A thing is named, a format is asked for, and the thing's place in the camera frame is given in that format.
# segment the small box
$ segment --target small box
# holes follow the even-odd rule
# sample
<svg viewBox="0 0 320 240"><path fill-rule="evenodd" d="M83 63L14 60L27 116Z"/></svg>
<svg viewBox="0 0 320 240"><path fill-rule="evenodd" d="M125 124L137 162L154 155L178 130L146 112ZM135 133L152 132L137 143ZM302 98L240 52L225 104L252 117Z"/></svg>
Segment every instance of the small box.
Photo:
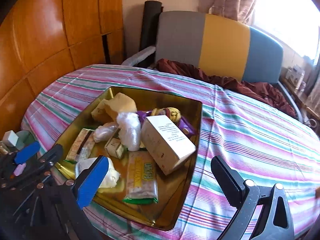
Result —
<svg viewBox="0 0 320 240"><path fill-rule="evenodd" d="M141 141L165 175L179 168L196 150L196 146L166 115L146 117Z"/></svg>
<svg viewBox="0 0 320 240"><path fill-rule="evenodd" d="M110 156L116 157L118 159L121 159L125 151L125 148L121 144L120 139L117 138L112 138L111 141L105 145L105 149Z"/></svg>
<svg viewBox="0 0 320 240"><path fill-rule="evenodd" d="M11 130L11 131L5 132L2 138L2 141L8 147L15 147L17 145L18 139L19 139L18 135L16 135L16 133Z"/></svg>

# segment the dark red blanket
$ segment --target dark red blanket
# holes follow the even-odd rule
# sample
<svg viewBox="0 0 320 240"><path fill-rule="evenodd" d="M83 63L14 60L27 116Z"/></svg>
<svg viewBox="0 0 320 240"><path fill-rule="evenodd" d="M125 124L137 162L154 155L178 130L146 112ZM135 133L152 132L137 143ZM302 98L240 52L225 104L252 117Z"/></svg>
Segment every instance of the dark red blanket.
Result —
<svg viewBox="0 0 320 240"><path fill-rule="evenodd" d="M224 89L232 90L268 104L289 116L295 116L294 109L288 104L282 93L269 83L239 82L232 77L207 76L201 69L198 69L193 65L170 61L167 59L158 60L156 63L156 69L160 72L191 77L213 85L218 85Z"/></svg>

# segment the chair backrest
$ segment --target chair backrest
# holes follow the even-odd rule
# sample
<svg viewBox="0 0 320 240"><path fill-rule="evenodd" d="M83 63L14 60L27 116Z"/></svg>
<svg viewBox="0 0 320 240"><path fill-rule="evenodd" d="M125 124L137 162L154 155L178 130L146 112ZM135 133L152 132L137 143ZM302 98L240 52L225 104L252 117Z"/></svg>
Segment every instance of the chair backrest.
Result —
<svg viewBox="0 0 320 240"><path fill-rule="evenodd" d="M270 36L227 18L190 11L163 12L156 60L192 64L207 75L276 83L282 46Z"/></svg>

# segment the purple wrapper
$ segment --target purple wrapper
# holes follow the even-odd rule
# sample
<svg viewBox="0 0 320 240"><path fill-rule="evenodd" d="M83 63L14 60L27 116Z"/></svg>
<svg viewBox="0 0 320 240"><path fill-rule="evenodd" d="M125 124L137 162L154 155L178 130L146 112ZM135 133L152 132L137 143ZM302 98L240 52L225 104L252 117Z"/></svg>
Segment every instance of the purple wrapper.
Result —
<svg viewBox="0 0 320 240"><path fill-rule="evenodd" d="M139 116L139 121L141 123L141 126L146 119L147 116L150 116L152 111L137 111L137 115Z"/></svg>
<svg viewBox="0 0 320 240"><path fill-rule="evenodd" d="M189 139L192 136L196 135L196 130L184 116L181 116L181 119L178 122L177 126Z"/></svg>
<svg viewBox="0 0 320 240"><path fill-rule="evenodd" d="M151 113L152 111L137 111L141 125L143 124L146 117L150 116ZM184 116L181 116L180 121L176 125L189 139L192 136L196 135L196 130L193 128L193 126L188 122L188 120Z"/></svg>

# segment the gold metal tray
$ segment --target gold metal tray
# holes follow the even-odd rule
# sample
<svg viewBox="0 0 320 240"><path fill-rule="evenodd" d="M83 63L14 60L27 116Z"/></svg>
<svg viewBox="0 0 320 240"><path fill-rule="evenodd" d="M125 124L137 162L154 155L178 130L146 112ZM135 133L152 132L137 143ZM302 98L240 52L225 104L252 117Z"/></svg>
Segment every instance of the gold metal tray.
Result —
<svg viewBox="0 0 320 240"><path fill-rule="evenodd" d="M202 103L200 101L150 90L110 87L79 114L57 141L57 143L63 146L64 155L63 159L56 164L56 167L66 179L74 179L75 177L74 165L63 160L80 130L84 127L95 129L101 125L92 119L91 111L103 98L108 100L112 99L114 95L119 92L131 97L136 102L138 110L152 110L155 107L178 108L181 114L185 116L197 130L198 135L193 136L191 141L196 145L198 150L202 114ZM95 144L90 158L99 155L108 156L104 150L105 143L106 142L100 142ZM111 157L115 169L121 174L121 178L115 188L98 189L93 200L111 212L126 219L161 230L171 230L178 219L189 189L196 164L196 152L191 155L184 166L168 176L165 176L158 167L157 183L159 203L150 205L134 205L122 202L125 196L127 162L130 152L126 153L121 160Z"/></svg>

